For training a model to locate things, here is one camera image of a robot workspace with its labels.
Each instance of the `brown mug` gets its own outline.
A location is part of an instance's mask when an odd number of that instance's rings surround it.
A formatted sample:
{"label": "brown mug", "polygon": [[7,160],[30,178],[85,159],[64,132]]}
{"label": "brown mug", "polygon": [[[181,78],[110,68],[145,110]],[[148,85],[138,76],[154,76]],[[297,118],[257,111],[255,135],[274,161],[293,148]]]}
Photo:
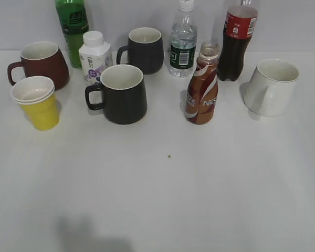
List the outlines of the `brown mug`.
{"label": "brown mug", "polygon": [[69,82],[69,69],[61,50],[55,43],[42,41],[27,45],[21,51],[21,61],[8,66],[7,74],[12,86],[12,70],[23,67],[26,77],[45,76],[53,80],[55,90]]}

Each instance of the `white bottle cap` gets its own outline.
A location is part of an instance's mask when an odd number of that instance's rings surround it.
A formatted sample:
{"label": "white bottle cap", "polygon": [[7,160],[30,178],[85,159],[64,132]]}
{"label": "white bottle cap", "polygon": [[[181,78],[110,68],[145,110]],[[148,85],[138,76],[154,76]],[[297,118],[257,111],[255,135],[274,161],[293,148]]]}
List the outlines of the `white bottle cap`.
{"label": "white bottle cap", "polygon": [[104,44],[103,34],[99,31],[88,31],[83,35],[84,44],[89,47],[98,47]]}
{"label": "white bottle cap", "polygon": [[194,10],[195,0],[180,0],[179,9],[183,12],[191,12]]}

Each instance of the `white mug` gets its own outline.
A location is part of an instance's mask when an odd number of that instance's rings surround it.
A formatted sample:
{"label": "white mug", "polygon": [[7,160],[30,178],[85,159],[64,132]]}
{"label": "white mug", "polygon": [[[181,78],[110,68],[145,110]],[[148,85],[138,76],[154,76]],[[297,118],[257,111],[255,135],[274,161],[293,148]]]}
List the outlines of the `white mug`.
{"label": "white mug", "polygon": [[299,70],[284,60],[261,61],[246,88],[245,105],[264,117],[282,115],[291,99],[299,75]]}

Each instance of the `green label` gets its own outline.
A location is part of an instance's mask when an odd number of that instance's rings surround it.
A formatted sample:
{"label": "green label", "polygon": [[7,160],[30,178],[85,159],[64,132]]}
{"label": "green label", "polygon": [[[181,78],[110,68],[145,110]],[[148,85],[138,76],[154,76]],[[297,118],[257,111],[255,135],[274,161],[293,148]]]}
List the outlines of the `green label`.
{"label": "green label", "polygon": [[188,69],[194,64],[196,46],[190,49],[179,49],[171,45],[170,65],[176,69]]}
{"label": "green label", "polygon": [[74,35],[89,30],[88,19],[83,5],[63,4],[56,6],[64,34]]}

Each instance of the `green bottle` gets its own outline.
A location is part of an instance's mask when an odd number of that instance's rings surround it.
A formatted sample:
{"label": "green bottle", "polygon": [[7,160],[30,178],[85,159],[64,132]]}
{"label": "green bottle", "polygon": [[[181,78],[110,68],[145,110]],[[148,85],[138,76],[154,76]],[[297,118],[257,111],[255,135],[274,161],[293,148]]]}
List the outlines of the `green bottle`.
{"label": "green bottle", "polygon": [[69,48],[71,65],[81,68],[78,50],[84,44],[83,34],[89,30],[84,0],[55,0],[62,31]]}

